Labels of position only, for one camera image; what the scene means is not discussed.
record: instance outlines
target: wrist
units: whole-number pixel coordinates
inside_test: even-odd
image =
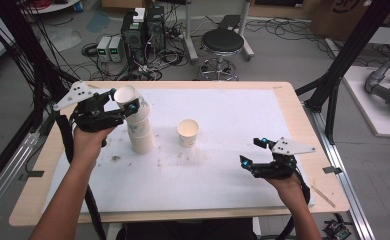
[[[291,206],[288,206],[289,211],[293,216],[295,215],[303,215],[305,213],[310,213],[310,210],[308,209],[307,204],[302,201],[297,204],[292,204]]]
[[[90,161],[88,159],[82,159],[79,157],[73,158],[71,161],[70,168],[83,171],[83,172],[92,172],[95,168],[96,160]]]

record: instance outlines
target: computer tower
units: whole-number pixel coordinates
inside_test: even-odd
[[[151,48],[157,52],[166,49],[164,7],[147,8],[146,22]]]
[[[123,19],[121,35],[125,45],[126,55],[142,65],[146,64],[145,56],[149,53],[147,44],[147,28],[144,22],[133,21],[133,11],[129,11]]]

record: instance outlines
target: floor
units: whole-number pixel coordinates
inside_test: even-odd
[[[90,65],[78,65],[88,62],[88,59],[81,55],[81,48],[85,44],[96,42],[103,34],[120,32],[120,18],[110,19],[111,16],[120,17],[122,15],[104,14],[99,9],[99,4],[96,3],[89,4],[85,11],[79,14],[70,9],[43,16],[45,24],[58,28],[72,28],[75,34],[77,32],[77,35],[81,37],[82,42],[79,45],[64,50],[61,54],[82,79],[89,79],[96,69]],[[204,21],[208,20],[206,18],[194,20],[192,29],[196,29]],[[322,76],[332,64],[330,54],[323,51],[324,45],[312,39],[311,36],[303,40],[284,40],[282,36],[293,39],[301,37],[289,32],[278,37],[266,31],[265,28],[259,29],[260,24],[264,25],[264,22],[250,22],[249,24],[245,38],[255,52],[255,57],[249,62],[242,55],[228,58],[238,67],[240,81],[288,81],[296,89]],[[200,31],[193,35],[202,35],[207,29],[213,28],[214,24],[203,24],[199,28]],[[164,69],[161,80],[191,81],[197,77],[199,64],[211,55],[199,50],[199,37],[194,37],[193,41],[199,54],[199,61],[194,65],[186,64]],[[373,47],[375,46],[368,46],[363,51],[361,59],[355,64],[370,62],[373,66],[376,64],[374,59],[382,61],[386,58]],[[122,65],[111,65],[110,70],[111,72],[117,71],[115,69],[120,67]],[[1,153],[31,111],[32,99],[31,91],[24,78],[7,55],[0,58],[0,74]],[[300,100],[308,99],[310,94],[300,96]],[[326,116],[326,108],[325,103],[323,116]],[[373,135],[343,83],[340,86],[334,131],[334,140],[339,154],[375,238],[390,239],[390,138]],[[29,160],[30,168],[36,156]],[[16,228],[8,223],[9,215],[25,184],[24,181],[18,180],[22,173],[24,169],[20,170],[0,200],[0,239],[25,239],[31,232],[31,228]],[[343,214],[343,216],[346,222],[350,222],[349,214]],[[326,226],[324,221],[334,218],[333,214],[315,215],[319,229]],[[263,235],[279,234],[286,221],[287,216],[260,218],[261,232]],[[353,232],[348,239],[360,239],[351,226],[348,228]],[[78,227],[76,239],[97,239],[97,236],[90,224],[81,224]]]

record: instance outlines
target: paper cup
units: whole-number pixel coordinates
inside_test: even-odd
[[[132,149],[137,154],[149,153],[155,147],[155,140],[152,131],[142,137],[130,137]]]
[[[143,137],[151,131],[151,125],[148,118],[140,123],[127,123],[127,132],[129,137]]]
[[[182,145],[183,147],[192,147],[193,145],[195,145],[198,131],[199,125],[195,120],[185,119],[181,121],[179,125],[177,125],[180,145]]]
[[[114,100],[120,108],[136,98],[139,99],[140,107],[137,113],[126,118],[126,121],[130,123],[139,123],[147,119],[151,112],[151,106],[133,86],[125,85],[114,93]]]

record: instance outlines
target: metal stand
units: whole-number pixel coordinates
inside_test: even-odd
[[[247,16],[249,11],[249,5],[251,0],[244,0],[244,6],[241,12],[241,24],[239,29],[235,29],[239,35],[244,38],[245,24],[247,22]],[[189,53],[191,64],[194,64],[198,61],[198,54],[195,51],[194,44],[191,39],[191,0],[186,0],[186,32],[183,33],[183,38],[185,40],[186,50]],[[254,57],[254,52],[252,51],[247,40],[244,38],[244,47],[242,48],[247,56],[247,61],[251,60]]]
[[[305,102],[305,107],[315,112],[320,112],[329,98],[325,134],[331,144],[334,144],[333,127],[339,84],[389,13],[390,0],[373,1],[328,71],[321,78],[296,90],[297,95],[301,95],[316,88],[311,98]]]

